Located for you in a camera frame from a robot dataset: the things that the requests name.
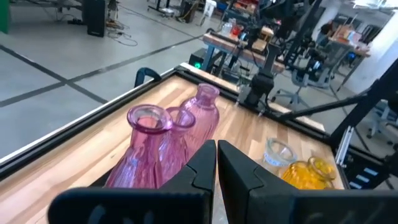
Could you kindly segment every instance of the black speaker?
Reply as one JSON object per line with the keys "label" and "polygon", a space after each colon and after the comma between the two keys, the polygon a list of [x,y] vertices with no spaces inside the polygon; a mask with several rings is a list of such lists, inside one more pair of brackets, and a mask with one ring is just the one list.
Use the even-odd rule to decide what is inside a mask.
{"label": "black speaker", "polygon": [[87,34],[96,37],[104,37],[106,26],[106,1],[84,0],[83,7]]}

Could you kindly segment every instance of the concrete floor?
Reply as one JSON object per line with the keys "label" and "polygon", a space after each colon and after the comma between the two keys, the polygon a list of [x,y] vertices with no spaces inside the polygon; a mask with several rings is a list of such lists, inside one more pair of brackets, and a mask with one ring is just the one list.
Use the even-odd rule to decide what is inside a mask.
{"label": "concrete floor", "polygon": [[[12,8],[10,34],[0,34],[0,46],[5,47],[0,48],[0,157],[130,90],[139,68],[150,67],[162,73],[187,61],[192,52],[205,47],[200,36],[219,23],[212,19],[198,27],[196,21],[182,24],[164,19],[157,12],[147,12],[146,1],[122,0],[121,5],[130,10],[120,8],[118,20],[128,27],[125,33],[137,41],[135,47],[108,37],[89,36],[84,26],[54,22],[53,9],[47,9],[49,17],[37,7]],[[77,11],[68,13],[80,17]],[[16,58],[8,49],[25,58]],[[332,89],[340,83],[336,78]],[[277,76],[274,91],[279,88],[297,89],[289,72]],[[345,88],[337,93],[305,88],[300,95],[310,106],[317,106],[352,93]],[[277,102],[288,105],[287,99],[278,98]],[[352,108],[338,108],[311,118],[332,133]],[[367,118],[358,125],[352,144],[381,157],[394,153],[383,136],[365,137],[368,125]],[[397,179],[390,181],[398,186]],[[385,183],[379,188],[388,189]]]}

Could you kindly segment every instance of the person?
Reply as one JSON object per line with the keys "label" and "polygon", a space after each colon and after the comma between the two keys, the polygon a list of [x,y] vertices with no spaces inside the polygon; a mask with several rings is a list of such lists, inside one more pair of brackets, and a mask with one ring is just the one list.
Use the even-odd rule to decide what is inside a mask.
{"label": "person", "polygon": [[328,23],[321,26],[320,32],[317,37],[317,45],[324,45],[327,42],[327,38],[331,36],[333,32],[333,21],[330,20]]}

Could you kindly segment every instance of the green light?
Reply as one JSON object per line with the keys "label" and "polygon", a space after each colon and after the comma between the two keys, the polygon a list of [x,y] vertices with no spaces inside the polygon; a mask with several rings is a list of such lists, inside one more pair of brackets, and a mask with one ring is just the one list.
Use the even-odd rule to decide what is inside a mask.
{"label": "green light", "polygon": [[201,63],[195,62],[194,66],[195,66],[195,68],[200,68],[201,67]]}

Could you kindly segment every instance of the pink glass bottle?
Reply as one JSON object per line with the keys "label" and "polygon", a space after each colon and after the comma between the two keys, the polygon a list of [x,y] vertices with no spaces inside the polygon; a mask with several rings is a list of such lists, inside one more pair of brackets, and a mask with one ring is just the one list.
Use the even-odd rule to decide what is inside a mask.
{"label": "pink glass bottle", "polygon": [[157,189],[163,181],[159,147],[172,119],[163,108],[139,105],[129,110],[127,121],[133,128],[130,146],[105,187]]}
{"label": "pink glass bottle", "polygon": [[166,109],[172,117],[172,129],[164,135],[159,148],[160,163],[162,164],[163,184],[170,180],[187,161],[187,143],[184,134],[195,124],[195,117],[191,112],[181,107]]}
{"label": "pink glass bottle", "polygon": [[185,134],[188,144],[187,160],[208,139],[213,137],[217,128],[220,114],[215,105],[216,97],[220,91],[216,87],[201,83],[198,85],[197,94],[182,102],[181,107],[191,112],[195,118],[195,125]]}

